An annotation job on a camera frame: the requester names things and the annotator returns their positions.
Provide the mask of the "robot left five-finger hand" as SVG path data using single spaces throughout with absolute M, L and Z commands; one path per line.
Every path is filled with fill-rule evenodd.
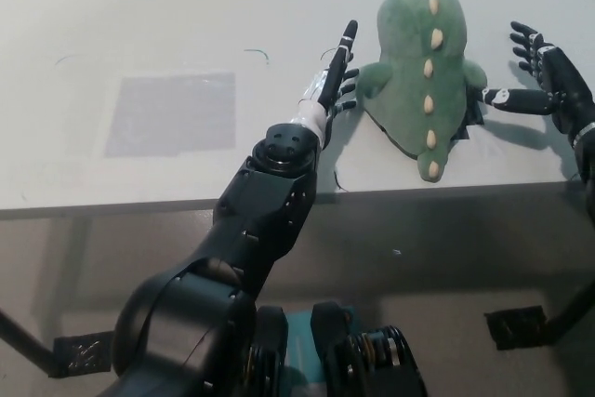
M 291 120 L 292 124 L 304 126 L 312 131 L 318 138 L 322 150 L 331 139 L 335 118 L 357 105 L 356 99 L 339 102 L 355 90 L 355 84 L 348 84 L 348 81 L 354 80 L 360 72 L 358 69 L 348 69 L 353 59 L 352 46 L 357 31 L 358 22 L 351 20 L 338 46 L 334 48 L 329 65 L 314 76 L 298 103 L 297 115 Z

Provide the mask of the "robot right five-finger hand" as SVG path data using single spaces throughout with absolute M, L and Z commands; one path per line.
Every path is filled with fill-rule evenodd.
M 594 99 L 579 70 L 541 32 L 518 21 L 510 27 L 518 67 L 535 79 L 538 88 L 486 88 L 482 102 L 503 112 L 549 115 L 572 148 L 593 146 Z

